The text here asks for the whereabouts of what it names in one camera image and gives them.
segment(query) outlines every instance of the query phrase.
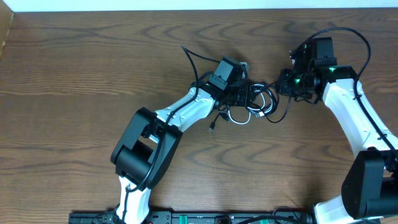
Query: robotic arm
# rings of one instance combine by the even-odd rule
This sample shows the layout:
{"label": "robotic arm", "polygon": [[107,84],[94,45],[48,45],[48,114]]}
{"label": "robotic arm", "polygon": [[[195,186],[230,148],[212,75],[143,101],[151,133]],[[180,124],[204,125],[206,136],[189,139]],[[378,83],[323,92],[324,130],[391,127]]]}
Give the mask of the robotic arm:
{"label": "robotic arm", "polygon": [[[290,52],[294,67],[281,71],[275,85],[249,81],[247,64],[224,57],[215,72],[205,73],[201,78],[197,77],[193,65],[196,82],[176,103],[155,112],[145,108],[138,110],[111,156],[122,188],[115,213],[118,221],[140,224],[145,220],[149,213],[150,191],[165,174],[186,129],[214,110],[224,119],[234,121],[229,110],[232,106],[245,107],[249,119],[251,114],[267,117],[279,102],[270,88],[295,101],[313,104],[323,101],[341,124],[356,158],[341,195],[315,205],[315,223],[353,223],[398,214],[398,191],[395,189],[398,188],[395,151],[398,139],[364,95],[358,81],[364,68],[357,74],[350,66],[337,65],[331,38],[315,39],[315,35]],[[268,105],[262,93],[269,96]],[[263,106],[253,103],[260,94]],[[157,147],[146,146],[139,140],[140,136],[153,140]],[[392,177],[383,177],[384,168],[393,173]]]}

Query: wood grain surface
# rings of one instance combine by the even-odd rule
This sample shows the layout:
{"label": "wood grain surface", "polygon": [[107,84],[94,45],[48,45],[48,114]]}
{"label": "wood grain surface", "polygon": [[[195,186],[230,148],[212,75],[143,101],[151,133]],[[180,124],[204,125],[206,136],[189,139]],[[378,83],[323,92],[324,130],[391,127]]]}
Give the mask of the wood grain surface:
{"label": "wood grain surface", "polygon": [[[133,114],[164,108],[194,80],[180,44],[247,61],[253,80],[291,67],[289,50],[344,26],[372,46],[361,78],[398,134],[398,9],[18,13],[0,62],[0,223],[66,223],[119,203],[111,152]],[[359,38],[330,33],[339,64],[366,58]],[[200,73],[216,65],[194,59]],[[287,99],[273,115],[279,118]],[[245,110],[233,111],[246,119]],[[174,210],[273,210],[340,194],[353,154],[323,103],[292,103],[279,124],[215,114],[188,129],[150,204]],[[387,219],[385,223],[397,223]]]}

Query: white background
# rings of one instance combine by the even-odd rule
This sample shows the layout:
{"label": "white background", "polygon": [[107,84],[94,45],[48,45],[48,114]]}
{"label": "white background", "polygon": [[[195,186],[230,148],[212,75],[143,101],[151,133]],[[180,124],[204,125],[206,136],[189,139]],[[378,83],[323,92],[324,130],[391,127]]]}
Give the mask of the white background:
{"label": "white background", "polygon": [[3,0],[14,12],[398,7],[398,0]]}

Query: green tape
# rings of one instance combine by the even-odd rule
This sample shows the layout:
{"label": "green tape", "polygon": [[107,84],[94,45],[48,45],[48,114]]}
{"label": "green tape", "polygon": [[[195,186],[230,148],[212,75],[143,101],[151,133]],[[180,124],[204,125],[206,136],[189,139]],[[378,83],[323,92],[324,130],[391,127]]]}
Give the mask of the green tape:
{"label": "green tape", "polygon": [[180,215],[180,224],[188,224],[188,217],[186,215]]}

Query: wooden table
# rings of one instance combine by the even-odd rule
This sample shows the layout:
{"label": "wooden table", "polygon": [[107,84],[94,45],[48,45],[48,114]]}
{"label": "wooden table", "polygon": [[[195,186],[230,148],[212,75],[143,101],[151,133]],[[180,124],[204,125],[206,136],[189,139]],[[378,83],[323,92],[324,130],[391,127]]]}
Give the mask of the wooden table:
{"label": "wooden table", "polygon": [[[0,62],[0,222],[66,223],[72,211],[118,204],[109,158],[124,128],[139,108],[164,108],[194,81],[180,44],[247,61],[251,79],[273,82],[291,67],[289,50],[337,26],[369,40],[373,54],[361,82],[398,134],[397,9],[17,13]],[[359,70],[361,40],[330,35],[338,63]],[[216,68],[194,60],[200,73]],[[244,110],[234,113],[246,119]],[[340,194],[353,155],[323,103],[292,103],[279,124],[221,119],[210,134],[214,116],[184,133],[151,205],[273,210]]]}

